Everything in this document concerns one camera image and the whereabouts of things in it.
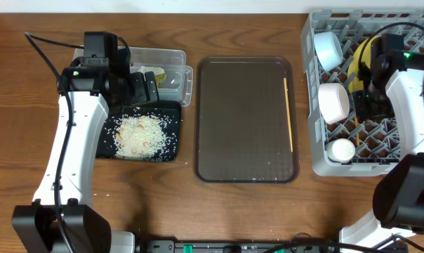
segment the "clear plastic container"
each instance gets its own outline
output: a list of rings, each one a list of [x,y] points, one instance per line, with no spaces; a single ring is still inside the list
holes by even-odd
[[[165,80],[159,85],[159,98],[179,102],[188,106],[192,96],[193,69],[185,66],[185,53],[181,50],[136,48],[131,50],[131,72],[140,67],[161,67],[166,73]],[[83,55],[83,49],[76,49],[74,57]]]

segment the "plastic tray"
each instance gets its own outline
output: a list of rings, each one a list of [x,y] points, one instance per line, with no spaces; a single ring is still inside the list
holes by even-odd
[[[399,136],[395,119],[382,122],[365,121],[355,129],[354,112],[346,121],[327,125],[318,106],[318,86],[326,82],[339,82],[347,88],[355,77],[347,76],[352,55],[371,33],[394,22],[414,22],[424,26],[424,10],[371,11],[340,10],[315,11],[309,14],[301,32],[303,70],[307,76],[310,111],[308,117],[312,168],[320,176],[377,176],[388,173],[399,161]],[[317,59],[313,36],[320,32],[334,32],[342,47],[342,65],[326,72]],[[404,35],[407,50],[424,53],[424,34],[410,26],[392,27],[384,32]],[[361,145],[351,162],[341,164],[328,159],[325,145],[336,138],[354,138],[359,133]]]
[[[209,183],[292,182],[299,156],[290,63],[209,57],[198,73],[197,176]]]

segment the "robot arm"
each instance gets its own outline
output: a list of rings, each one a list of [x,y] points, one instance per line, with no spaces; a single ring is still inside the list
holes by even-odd
[[[424,153],[424,70],[396,70],[385,87],[395,111],[401,158]]]
[[[92,207],[92,173],[98,139],[109,107],[100,94],[91,96],[88,91],[69,93],[74,110],[74,125],[70,134],[65,161],[62,166],[60,203],[66,205],[69,199]],[[64,97],[59,98],[58,129],[51,150],[50,160],[44,178],[34,194],[33,202],[54,205],[54,178],[58,159],[67,128],[68,109]]]
[[[93,163],[101,128],[108,113],[125,105],[157,102],[149,89],[157,91],[154,75],[150,82],[138,82],[129,73],[130,51],[117,49],[117,36],[87,32],[84,56],[66,67],[58,83],[67,88],[73,109],[72,131],[67,143],[60,177],[60,212],[63,223],[55,224],[55,175],[67,130],[68,107],[59,99],[58,128],[50,160],[31,205],[16,206],[13,227],[28,252],[67,252],[58,226],[64,226],[77,252],[134,253],[135,236],[111,231],[109,223],[93,211],[91,184]]]
[[[401,35],[383,34],[373,44],[378,52],[371,55],[370,85],[385,90],[391,102],[401,161],[377,185],[373,209],[343,228],[339,239],[380,249],[392,243],[392,235],[424,234],[424,54],[404,52]]]

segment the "rice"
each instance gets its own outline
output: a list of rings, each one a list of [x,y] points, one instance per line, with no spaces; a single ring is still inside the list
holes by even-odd
[[[116,157],[124,159],[149,160],[159,151],[168,152],[166,144],[170,137],[162,131],[166,120],[157,116],[124,117],[116,121],[114,144]]]

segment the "wooden table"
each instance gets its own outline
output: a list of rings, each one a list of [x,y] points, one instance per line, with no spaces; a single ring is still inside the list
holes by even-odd
[[[106,30],[130,46],[185,51],[197,74],[206,56],[283,56],[293,66],[300,175],[290,185],[210,184],[193,172],[195,102],[183,108],[173,163],[96,160],[95,210],[117,230],[144,238],[286,241],[299,232],[337,238],[371,208],[380,178],[321,177],[312,171],[309,105],[300,31],[306,15],[0,14],[0,252],[23,252],[11,226],[44,175],[58,118],[55,78],[25,31],[82,44]],[[59,71],[73,50],[40,43]],[[424,245],[424,236],[414,240]]]

